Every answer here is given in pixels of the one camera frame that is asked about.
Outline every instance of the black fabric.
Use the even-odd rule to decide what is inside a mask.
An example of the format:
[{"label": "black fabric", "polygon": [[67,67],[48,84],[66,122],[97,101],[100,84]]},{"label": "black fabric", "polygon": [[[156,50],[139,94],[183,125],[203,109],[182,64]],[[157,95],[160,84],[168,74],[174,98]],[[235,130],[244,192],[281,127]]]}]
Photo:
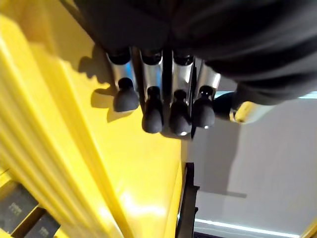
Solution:
[{"label": "black fabric", "polygon": [[75,2],[109,52],[172,47],[206,60],[260,104],[316,89],[316,0]]}]

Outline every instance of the black rubber cap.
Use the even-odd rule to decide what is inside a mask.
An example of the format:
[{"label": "black rubber cap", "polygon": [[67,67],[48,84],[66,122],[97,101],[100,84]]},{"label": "black rubber cap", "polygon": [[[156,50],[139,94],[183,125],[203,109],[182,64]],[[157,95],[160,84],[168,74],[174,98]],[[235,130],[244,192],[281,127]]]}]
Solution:
[{"label": "black rubber cap", "polygon": [[192,124],[185,102],[176,101],[172,103],[170,108],[169,128],[171,132],[176,135],[186,135],[191,132]]},{"label": "black rubber cap", "polygon": [[193,104],[193,125],[201,128],[209,128],[214,124],[214,112],[212,102],[208,98],[199,98]]},{"label": "black rubber cap", "polygon": [[118,113],[135,110],[138,106],[139,97],[133,88],[121,89],[113,100],[113,109]]},{"label": "black rubber cap", "polygon": [[229,114],[232,107],[234,93],[226,93],[216,98],[213,103],[213,111],[217,118],[230,120]]},{"label": "black rubber cap", "polygon": [[162,102],[158,99],[148,99],[142,118],[142,129],[147,133],[158,133],[163,129]]}]

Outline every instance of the white wall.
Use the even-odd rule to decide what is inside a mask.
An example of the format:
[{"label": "white wall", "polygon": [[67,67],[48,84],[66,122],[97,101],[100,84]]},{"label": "white wall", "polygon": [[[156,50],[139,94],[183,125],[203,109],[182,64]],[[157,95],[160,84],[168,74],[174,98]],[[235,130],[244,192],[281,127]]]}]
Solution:
[{"label": "white wall", "polygon": [[[188,146],[201,186],[198,219],[300,235],[317,217],[317,100],[286,102],[260,121],[217,120]],[[195,223],[223,237],[276,237]]]}]

